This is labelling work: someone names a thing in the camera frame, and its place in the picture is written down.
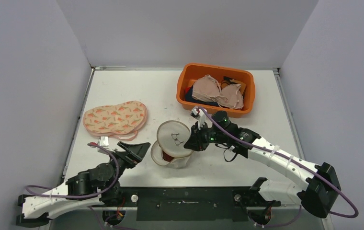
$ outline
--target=round lid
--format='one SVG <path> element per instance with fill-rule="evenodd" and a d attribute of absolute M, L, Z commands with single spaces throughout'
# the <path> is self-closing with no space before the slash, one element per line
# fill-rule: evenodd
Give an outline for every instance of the round lid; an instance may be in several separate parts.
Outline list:
<path fill-rule="evenodd" d="M 159 146 L 166 154 L 175 158 L 187 157 L 193 153 L 193 150 L 183 147 L 190 135 L 188 126 L 179 121 L 166 121 L 157 130 Z"/>
<path fill-rule="evenodd" d="M 151 158 L 157 165 L 165 166 L 169 164 L 168 161 L 162 158 L 162 149 L 159 146 L 158 141 L 155 141 L 151 147 Z"/>

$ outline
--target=dark blue fabric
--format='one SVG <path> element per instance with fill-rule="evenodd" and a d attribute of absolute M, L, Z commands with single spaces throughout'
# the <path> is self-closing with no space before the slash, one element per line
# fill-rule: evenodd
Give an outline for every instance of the dark blue fabric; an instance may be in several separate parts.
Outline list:
<path fill-rule="evenodd" d="M 202 101 L 199 101 L 197 99 L 194 99 L 192 97 L 192 94 L 193 94 L 193 87 L 191 87 L 188 90 L 188 92 L 185 94 L 185 101 L 192 102 L 192 103 L 197 103 L 197 104 L 206 104 L 206 105 L 219 107 L 219 104 L 217 102 L 202 102 Z"/>

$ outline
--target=orange plastic bin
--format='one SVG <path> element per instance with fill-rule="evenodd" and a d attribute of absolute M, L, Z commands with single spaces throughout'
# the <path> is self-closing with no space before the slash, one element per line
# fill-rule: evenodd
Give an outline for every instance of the orange plastic bin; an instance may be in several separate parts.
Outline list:
<path fill-rule="evenodd" d="M 246 84 L 246 90 L 244 93 L 244 107 L 241 110 L 228 109 L 222 107 L 209 106 L 205 104 L 197 104 L 185 101 L 185 89 L 191 87 L 193 83 L 204 77 L 206 74 L 210 74 L 217 81 L 221 82 L 223 77 L 233 78 L 239 80 Z M 243 115 L 249 113 L 252 109 L 252 104 L 255 99 L 255 85 L 254 78 L 252 74 L 245 70 L 231 69 L 220 66 L 211 66 L 198 63 L 187 64 L 179 77 L 178 89 L 176 93 L 176 99 L 182 104 L 182 107 L 187 110 L 193 109 L 195 106 L 199 105 L 205 108 L 208 113 L 215 113 L 217 111 L 226 111 L 230 117 L 242 117 Z"/>

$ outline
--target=screw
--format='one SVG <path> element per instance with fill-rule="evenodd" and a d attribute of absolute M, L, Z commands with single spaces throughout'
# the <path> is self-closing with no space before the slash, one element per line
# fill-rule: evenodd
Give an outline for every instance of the screw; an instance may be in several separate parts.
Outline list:
<path fill-rule="evenodd" d="M 236 195 L 234 196 L 234 200 L 235 200 L 235 201 L 239 202 L 239 201 L 240 201 L 240 199 L 241 199 L 241 195 L 240 195 L 240 194 L 236 194 Z"/>
<path fill-rule="evenodd" d="M 137 202 L 138 201 L 138 196 L 137 195 L 132 195 L 131 196 L 131 201 L 134 202 L 134 203 Z"/>

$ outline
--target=white table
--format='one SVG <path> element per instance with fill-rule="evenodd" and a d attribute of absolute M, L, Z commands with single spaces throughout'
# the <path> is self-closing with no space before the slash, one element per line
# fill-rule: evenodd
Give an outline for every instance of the white table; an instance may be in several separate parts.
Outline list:
<path fill-rule="evenodd" d="M 239 127 L 258 132 L 273 144 L 299 157 L 284 104 L 272 70 L 249 70 L 254 76 L 256 96 L 253 110 L 242 118 L 231 121 Z M 100 105 L 115 105 L 138 100 L 148 109 L 148 120 L 137 138 L 130 143 L 156 141 L 159 125 L 167 120 L 178 120 L 188 127 L 195 123 L 189 111 L 176 101 L 176 85 L 180 70 L 97 70 L 91 81 L 84 111 Z M 66 165 L 65 179 L 78 172 L 107 162 L 108 156 L 88 147 L 96 142 L 80 122 Z M 118 140 L 109 140 L 111 148 Z M 225 162 L 223 150 L 210 145 L 206 151 L 194 153 L 186 168 L 172 169 L 158 166 L 150 156 L 120 178 L 121 186 L 250 186 L 259 177 L 275 181 L 288 179 L 267 166 L 238 156 Z"/>

